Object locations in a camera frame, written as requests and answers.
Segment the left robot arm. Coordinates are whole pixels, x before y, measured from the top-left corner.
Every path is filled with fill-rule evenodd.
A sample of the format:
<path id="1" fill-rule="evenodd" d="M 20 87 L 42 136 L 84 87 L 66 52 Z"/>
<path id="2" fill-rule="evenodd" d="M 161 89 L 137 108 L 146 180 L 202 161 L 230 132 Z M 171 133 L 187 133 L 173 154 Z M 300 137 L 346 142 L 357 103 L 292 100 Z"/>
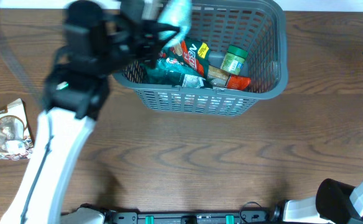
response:
<path id="1" fill-rule="evenodd" d="M 108 14 L 94 1 L 66 9 L 59 48 L 45 80 L 34 151 L 2 223 L 59 223 L 76 160 L 109 95 L 108 77 L 133 62 L 156 64 L 159 52 L 184 38 L 191 2 L 123 1 Z"/>

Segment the beige snack pouch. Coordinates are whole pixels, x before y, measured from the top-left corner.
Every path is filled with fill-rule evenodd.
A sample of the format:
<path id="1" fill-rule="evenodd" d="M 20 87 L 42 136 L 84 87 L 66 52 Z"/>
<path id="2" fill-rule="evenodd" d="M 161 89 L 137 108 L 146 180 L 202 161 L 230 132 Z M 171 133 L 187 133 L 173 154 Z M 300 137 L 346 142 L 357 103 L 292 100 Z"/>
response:
<path id="1" fill-rule="evenodd" d="M 19 98 L 0 108 L 0 160 L 30 159 L 33 149 L 24 102 Z"/>

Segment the green lid jar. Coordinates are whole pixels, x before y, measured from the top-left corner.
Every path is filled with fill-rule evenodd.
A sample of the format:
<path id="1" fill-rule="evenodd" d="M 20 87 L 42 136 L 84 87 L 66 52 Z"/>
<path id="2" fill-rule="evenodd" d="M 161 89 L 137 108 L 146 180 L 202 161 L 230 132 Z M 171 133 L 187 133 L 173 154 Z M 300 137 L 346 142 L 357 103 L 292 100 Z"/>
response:
<path id="1" fill-rule="evenodd" d="M 234 75 L 239 75 L 244 62 L 248 56 L 248 51 L 234 45 L 230 45 L 221 64 L 221 69 Z"/>

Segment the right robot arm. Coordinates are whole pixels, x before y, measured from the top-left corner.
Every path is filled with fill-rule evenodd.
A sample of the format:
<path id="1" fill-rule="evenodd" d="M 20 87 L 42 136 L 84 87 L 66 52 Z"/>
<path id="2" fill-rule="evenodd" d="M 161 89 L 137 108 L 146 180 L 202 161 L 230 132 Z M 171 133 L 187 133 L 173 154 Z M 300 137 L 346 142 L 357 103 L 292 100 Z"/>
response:
<path id="1" fill-rule="evenodd" d="M 363 181 L 354 187 L 325 179 L 315 196 L 277 205 L 269 222 L 363 224 Z"/>

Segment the small light blue packet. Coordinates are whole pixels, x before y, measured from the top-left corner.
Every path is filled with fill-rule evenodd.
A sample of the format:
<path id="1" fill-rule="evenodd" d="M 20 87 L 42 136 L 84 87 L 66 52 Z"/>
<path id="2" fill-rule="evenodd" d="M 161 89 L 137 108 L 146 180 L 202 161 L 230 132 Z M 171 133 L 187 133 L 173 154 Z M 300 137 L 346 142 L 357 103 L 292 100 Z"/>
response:
<path id="1" fill-rule="evenodd" d="M 158 23 L 179 28 L 178 34 L 168 40 L 164 48 L 170 48 L 185 39 L 191 29 L 191 0 L 171 0 L 159 15 Z"/>

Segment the multipack tissue packets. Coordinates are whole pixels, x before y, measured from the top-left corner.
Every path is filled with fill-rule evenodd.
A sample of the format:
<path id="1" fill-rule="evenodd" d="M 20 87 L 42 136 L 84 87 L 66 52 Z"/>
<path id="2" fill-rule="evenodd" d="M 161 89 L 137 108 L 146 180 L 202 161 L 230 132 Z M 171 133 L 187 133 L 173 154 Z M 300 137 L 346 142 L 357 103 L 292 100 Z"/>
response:
<path id="1" fill-rule="evenodd" d="M 201 95 L 189 95 L 189 94 L 179 94 L 179 93 L 165 93 L 159 92 L 160 103 L 167 106 L 169 103 L 172 105 L 174 110 L 203 110 L 205 108 L 209 110 L 215 110 L 219 106 L 223 110 L 227 110 L 232 106 L 242 107 L 244 101 L 242 99 L 236 98 L 225 98 L 214 97 L 214 96 L 201 96 Z"/>

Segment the orange spaghetti pack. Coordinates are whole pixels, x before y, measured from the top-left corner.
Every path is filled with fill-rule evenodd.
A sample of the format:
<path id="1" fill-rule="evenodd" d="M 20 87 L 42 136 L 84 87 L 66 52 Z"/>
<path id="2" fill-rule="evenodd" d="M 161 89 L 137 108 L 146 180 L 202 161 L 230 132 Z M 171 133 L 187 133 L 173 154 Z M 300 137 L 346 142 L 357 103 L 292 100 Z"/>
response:
<path id="1" fill-rule="evenodd" d="M 208 67 L 206 79 L 212 86 L 240 91 L 245 90 L 251 83 L 248 77 L 234 75 L 211 65 Z"/>

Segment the green Nescafe coffee bag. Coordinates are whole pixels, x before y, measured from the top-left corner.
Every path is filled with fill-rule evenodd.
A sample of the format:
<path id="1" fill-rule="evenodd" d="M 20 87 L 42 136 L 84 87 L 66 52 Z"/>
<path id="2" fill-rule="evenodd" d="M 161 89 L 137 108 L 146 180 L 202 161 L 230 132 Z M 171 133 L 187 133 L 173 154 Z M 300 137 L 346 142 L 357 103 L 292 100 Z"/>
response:
<path id="1" fill-rule="evenodd" d="M 185 88 L 212 89 L 207 78 L 210 49 L 204 42 L 185 38 L 159 53 L 155 67 L 141 66 L 146 72 L 145 82 Z"/>

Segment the grey plastic basket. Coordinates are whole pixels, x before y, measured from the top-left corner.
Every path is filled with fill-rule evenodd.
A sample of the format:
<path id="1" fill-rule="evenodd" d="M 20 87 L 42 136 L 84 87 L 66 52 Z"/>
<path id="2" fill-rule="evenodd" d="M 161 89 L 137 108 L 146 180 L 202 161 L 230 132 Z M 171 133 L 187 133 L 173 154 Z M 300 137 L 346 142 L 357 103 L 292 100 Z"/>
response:
<path id="1" fill-rule="evenodd" d="M 146 107 L 153 110 L 239 116 L 260 100 L 281 94 L 288 83 L 286 17 L 273 0 L 204 0 L 192 2 L 192 39 L 206 43 L 210 49 L 209 63 L 220 67 L 227 48 L 234 45 L 248 51 L 240 74 L 252 82 L 244 91 L 224 88 L 197 89 L 145 82 L 146 72 L 137 63 L 129 65 L 114 78 L 136 92 Z M 236 98 L 242 107 L 227 110 L 174 110 L 169 103 L 160 103 L 159 92 Z"/>

